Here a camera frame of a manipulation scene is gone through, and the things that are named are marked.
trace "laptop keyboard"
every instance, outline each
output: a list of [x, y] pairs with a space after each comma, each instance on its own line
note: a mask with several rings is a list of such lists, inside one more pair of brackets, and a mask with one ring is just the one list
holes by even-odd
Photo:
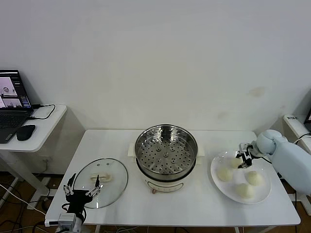
[[24, 119], [23, 115], [0, 115], [0, 129], [16, 128]]

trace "glass lid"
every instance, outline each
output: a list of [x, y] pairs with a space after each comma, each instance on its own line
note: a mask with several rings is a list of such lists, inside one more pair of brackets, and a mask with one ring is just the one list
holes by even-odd
[[74, 189], [92, 190], [99, 176], [101, 192], [85, 207], [99, 209], [114, 203], [126, 188], [128, 174], [116, 159], [98, 159], [86, 165], [74, 181]]

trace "laptop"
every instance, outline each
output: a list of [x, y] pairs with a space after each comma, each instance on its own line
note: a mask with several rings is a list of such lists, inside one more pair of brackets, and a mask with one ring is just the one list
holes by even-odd
[[0, 143], [7, 143], [33, 112], [18, 70], [0, 70]]

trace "floor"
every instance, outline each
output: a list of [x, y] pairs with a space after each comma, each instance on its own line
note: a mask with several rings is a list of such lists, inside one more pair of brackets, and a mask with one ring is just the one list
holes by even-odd
[[[11, 184], [13, 181], [13, 177], [8, 174], [1, 174], [0, 175], [0, 183], [1, 184]], [[61, 182], [62, 178], [51, 178], [48, 187], [49, 188], [57, 188]], [[293, 193], [294, 190], [288, 185], [284, 184], [288, 193]], [[16, 190], [21, 194], [22, 199], [29, 201], [32, 194], [35, 190], [26, 182], [18, 182], [16, 185]], [[0, 197], [4, 194], [3, 188], [0, 187]], [[19, 203], [19, 200], [14, 198], [13, 196], [9, 196], [7, 201]], [[51, 200], [45, 202], [45, 205], [48, 207], [51, 203]], [[37, 209], [43, 211], [41, 204], [37, 205]], [[297, 226], [298, 233], [311, 233], [311, 216], [308, 216], [301, 205], [301, 203], [297, 203], [297, 211], [301, 218], [301, 224]], [[0, 209], [0, 233], [4, 233], [4, 231], [12, 232], [14, 223], [5, 222], [6, 220], [10, 220], [13, 222], [18, 222], [22, 227], [33, 226], [37, 222], [44, 221], [44, 216], [33, 210], [27, 210], [25, 205], [19, 204], [11, 204], [5, 203], [3, 207]], [[56, 230], [56, 227], [49, 227], [46, 228], [44, 226], [39, 226], [48, 233], [53, 233]], [[122, 228], [119, 226], [101, 226], [101, 233], [115, 233], [117, 229]], [[84, 226], [84, 232], [91, 233], [95, 231], [95, 226], [89, 225]], [[244, 232], [250, 231], [251, 228], [244, 228]], [[20, 233], [31, 233], [32, 227], [25, 228]], [[43, 233], [43, 231], [37, 229], [36, 233]], [[234, 233], [234, 228], [194, 228], [188, 227], [185, 229], [182, 228], [175, 228], [175, 227], [150, 227], [147, 231], [147, 227], [137, 227], [134, 230], [129, 230], [130, 233]], [[294, 233], [295, 226], [290, 227], [276, 227], [269, 231], [270, 233]]]

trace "cooker handle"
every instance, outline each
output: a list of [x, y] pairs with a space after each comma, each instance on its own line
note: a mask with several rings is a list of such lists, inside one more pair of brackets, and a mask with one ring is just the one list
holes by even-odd
[[204, 156], [205, 156], [204, 147], [202, 145], [198, 145], [198, 152], [196, 155], [196, 164], [202, 164]]
[[130, 146], [128, 148], [127, 157], [131, 158], [133, 162], [135, 162], [136, 156], [134, 151], [134, 143], [130, 143]]

